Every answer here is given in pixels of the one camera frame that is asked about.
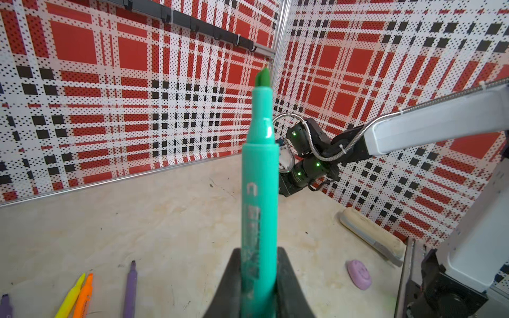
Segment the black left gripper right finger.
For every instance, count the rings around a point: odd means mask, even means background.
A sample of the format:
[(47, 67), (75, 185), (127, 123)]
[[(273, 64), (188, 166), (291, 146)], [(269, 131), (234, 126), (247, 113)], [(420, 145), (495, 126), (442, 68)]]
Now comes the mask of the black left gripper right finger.
[(284, 248), (277, 250), (276, 317), (315, 317)]

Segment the violet marker pen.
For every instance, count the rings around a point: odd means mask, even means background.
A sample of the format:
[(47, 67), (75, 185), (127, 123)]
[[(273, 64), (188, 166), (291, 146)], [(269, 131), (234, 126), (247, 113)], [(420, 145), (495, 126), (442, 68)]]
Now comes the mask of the violet marker pen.
[(136, 261), (133, 260), (131, 261), (130, 271), (127, 275), (122, 318), (135, 317), (136, 292), (137, 292), (137, 264)]

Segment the orange marker pen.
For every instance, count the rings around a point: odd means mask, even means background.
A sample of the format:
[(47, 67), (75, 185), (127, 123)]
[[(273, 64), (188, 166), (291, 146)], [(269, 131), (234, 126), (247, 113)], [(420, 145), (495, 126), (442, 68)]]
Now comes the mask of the orange marker pen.
[(88, 274), (85, 284), (83, 285), (78, 296), (76, 306), (73, 312), (73, 318), (85, 318), (88, 312), (88, 306), (93, 293), (94, 275)]

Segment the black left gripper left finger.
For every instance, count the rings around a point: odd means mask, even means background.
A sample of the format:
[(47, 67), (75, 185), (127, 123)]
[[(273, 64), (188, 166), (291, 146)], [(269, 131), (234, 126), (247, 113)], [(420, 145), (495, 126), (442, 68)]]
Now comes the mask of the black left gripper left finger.
[(203, 315), (207, 317), (241, 316), (241, 249), (233, 249), (215, 295)]

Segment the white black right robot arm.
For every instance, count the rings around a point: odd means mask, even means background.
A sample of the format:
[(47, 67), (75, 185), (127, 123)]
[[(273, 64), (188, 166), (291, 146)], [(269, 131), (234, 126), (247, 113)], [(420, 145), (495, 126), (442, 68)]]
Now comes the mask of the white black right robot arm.
[(508, 262), (508, 80), (327, 136), (296, 116), (279, 191), (344, 185), (343, 225), (402, 269), (399, 317), (471, 317)]

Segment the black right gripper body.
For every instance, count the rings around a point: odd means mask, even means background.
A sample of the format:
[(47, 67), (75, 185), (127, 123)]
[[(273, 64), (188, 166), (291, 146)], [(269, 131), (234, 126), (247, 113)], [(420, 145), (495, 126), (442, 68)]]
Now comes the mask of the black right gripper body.
[(312, 192), (318, 191), (318, 186), (314, 186), (315, 180), (309, 178), (295, 179), (292, 174), (279, 175), (279, 194), (289, 197), (295, 193), (307, 188)]

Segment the purple marker pen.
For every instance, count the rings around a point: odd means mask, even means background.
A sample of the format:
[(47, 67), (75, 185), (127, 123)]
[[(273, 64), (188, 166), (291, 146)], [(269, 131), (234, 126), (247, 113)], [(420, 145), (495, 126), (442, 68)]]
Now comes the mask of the purple marker pen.
[(13, 307), (11, 306), (8, 294), (4, 294), (1, 297), (0, 318), (13, 318)]

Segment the yellow marker pen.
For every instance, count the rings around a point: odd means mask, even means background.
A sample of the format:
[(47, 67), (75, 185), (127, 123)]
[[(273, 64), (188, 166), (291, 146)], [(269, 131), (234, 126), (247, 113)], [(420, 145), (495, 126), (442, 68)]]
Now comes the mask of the yellow marker pen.
[(81, 292), (85, 278), (86, 278), (86, 273), (83, 273), (78, 278), (75, 285), (69, 290), (66, 297), (64, 298), (64, 301), (62, 302), (56, 315), (54, 316), (55, 318), (68, 318), (72, 308), (74, 307), (75, 303), (77, 302), (77, 299)]

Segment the green marker pen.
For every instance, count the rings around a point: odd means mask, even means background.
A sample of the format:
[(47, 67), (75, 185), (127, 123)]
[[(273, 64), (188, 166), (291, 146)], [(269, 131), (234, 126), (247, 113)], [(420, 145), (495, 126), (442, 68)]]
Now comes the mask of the green marker pen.
[(241, 317), (273, 317), (279, 146), (274, 137), (273, 90), (266, 68), (256, 75), (251, 111), (241, 164)]

